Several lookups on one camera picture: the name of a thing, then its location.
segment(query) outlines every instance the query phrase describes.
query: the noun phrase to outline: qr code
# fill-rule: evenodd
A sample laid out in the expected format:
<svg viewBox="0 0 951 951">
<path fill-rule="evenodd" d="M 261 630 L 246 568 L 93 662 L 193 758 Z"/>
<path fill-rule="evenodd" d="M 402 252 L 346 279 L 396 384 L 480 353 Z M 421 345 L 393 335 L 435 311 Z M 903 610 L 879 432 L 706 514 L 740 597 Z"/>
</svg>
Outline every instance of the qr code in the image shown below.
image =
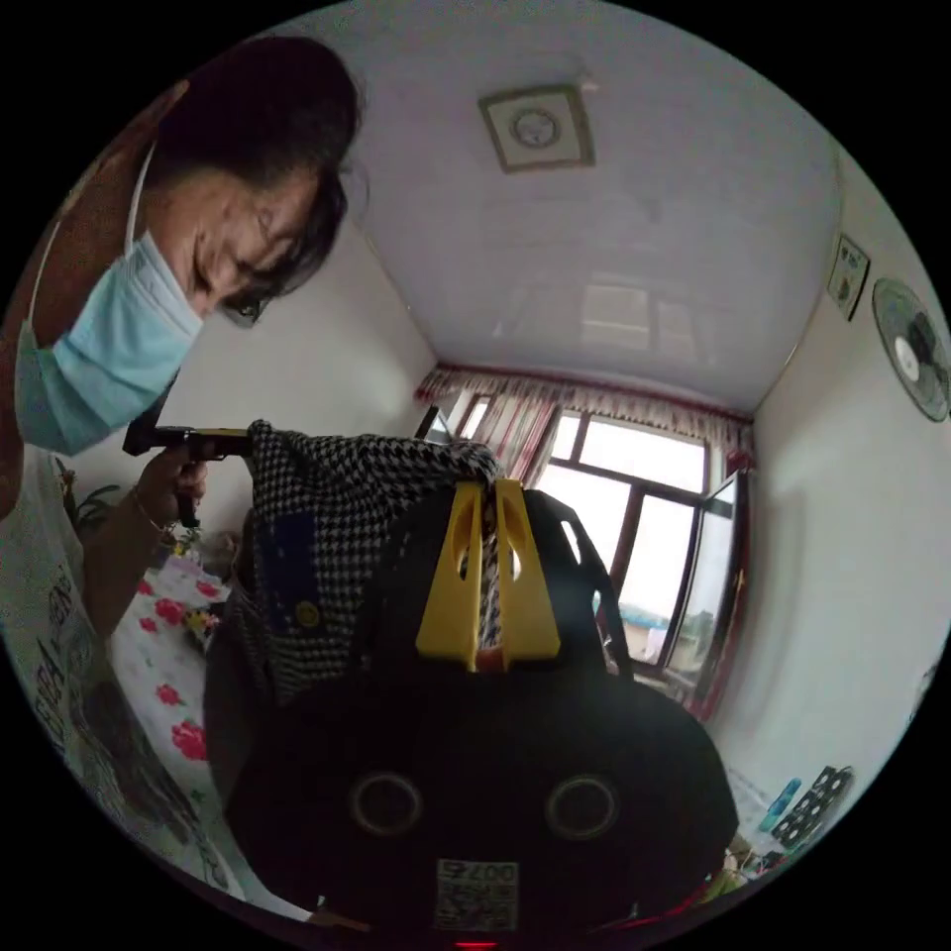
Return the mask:
<svg viewBox="0 0 951 951">
<path fill-rule="evenodd" d="M 514 931 L 517 923 L 517 862 L 439 860 L 436 867 L 437 928 Z"/>
</svg>

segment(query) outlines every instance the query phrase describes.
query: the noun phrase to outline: woman's arm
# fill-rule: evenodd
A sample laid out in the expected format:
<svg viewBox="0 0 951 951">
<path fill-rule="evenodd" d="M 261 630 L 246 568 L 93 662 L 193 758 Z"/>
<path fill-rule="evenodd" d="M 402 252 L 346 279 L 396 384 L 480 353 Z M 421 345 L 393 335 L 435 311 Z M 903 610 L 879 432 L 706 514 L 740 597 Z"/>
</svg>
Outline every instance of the woman's arm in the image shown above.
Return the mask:
<svg viewBox="0 0 951 951">
<path fill-rule="evenodd" d="M 152 459 L 139 484 L 83 546 L 83 602 L 103 638 L 119 626 L 162 532 L 178 520 L 175 495 L 180 492 L 198 501 L 205 493 L 205 464 L 189 462 L 187 447 L 166 450 Z"/>
<path fill-rule="evenodd" d="M 101 637 L 119 626 L 160 538 L 159 526 L 130 492 L 83 546 L 83 601 Z"/>
</svg>

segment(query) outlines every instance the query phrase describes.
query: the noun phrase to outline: blue bottle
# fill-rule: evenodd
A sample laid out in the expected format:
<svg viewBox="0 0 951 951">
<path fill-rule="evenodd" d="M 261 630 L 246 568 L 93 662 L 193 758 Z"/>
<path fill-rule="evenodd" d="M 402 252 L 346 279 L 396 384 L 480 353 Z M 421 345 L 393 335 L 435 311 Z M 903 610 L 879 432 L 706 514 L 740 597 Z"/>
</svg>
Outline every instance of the blue bottle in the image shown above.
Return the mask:
<svg viewBox="0 0 951 951">
<path fill-rule="evenodd" d="M 759 825 L 760 832 L 769 832 L 773 826 L 780 821 L 780 816 L 787 810 L 790 802 L 793 800 L 793 796 L 801 785 L 802 780 L 790 780 L 786 783 L 786 788 L 777 796 L 763 817 L 763 821 Z"/>
</svg>

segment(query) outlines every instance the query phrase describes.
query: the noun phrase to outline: woman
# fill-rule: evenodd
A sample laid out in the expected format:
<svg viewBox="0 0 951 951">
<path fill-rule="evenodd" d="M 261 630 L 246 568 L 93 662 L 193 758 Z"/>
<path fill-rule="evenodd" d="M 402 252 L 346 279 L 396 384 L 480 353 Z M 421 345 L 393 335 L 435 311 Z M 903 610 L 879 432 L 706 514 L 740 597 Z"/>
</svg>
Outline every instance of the woman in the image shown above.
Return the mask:
<svg viewBox="0 0 951 951">
<path fill-rule="evenodd" d="M 155 103 L 47 228 L 0 330 L 0 634 L 70 770 L 137 841 L 239 894 L 119 692 L 108 639 L 175 494 L 203 464 L 166 452 L 81 546 L 52 453 L 121 429 L 164 391 L 202 321 L 260 307 L 326 259 L 346 211 L 338 171 L 359 124 L 340 60 L 302 38 L 253 41 Z"/>
</svg>

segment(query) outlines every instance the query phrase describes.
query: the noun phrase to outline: woman's hair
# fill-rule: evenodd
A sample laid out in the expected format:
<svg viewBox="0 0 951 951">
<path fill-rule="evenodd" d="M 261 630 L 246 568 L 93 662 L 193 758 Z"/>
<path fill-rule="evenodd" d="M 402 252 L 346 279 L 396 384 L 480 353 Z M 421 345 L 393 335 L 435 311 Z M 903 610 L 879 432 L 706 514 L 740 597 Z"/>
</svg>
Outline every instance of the woman's hair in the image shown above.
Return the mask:
<svg viewBox="0 0 951 951">
<path fill-rule="evenodd" d="M 300 239 L 240 300 L 228 302 L 233 309 L 260 312 L 327 259 L 347 214 L 340 172 L 362 112 L 341 59 L 305 37 L 250 40 L 189 77 L 188 91 L 158 127 L 151 181 L 207 167 L 259 187 L 300 168 L 320 176 Z"/>
</svg>

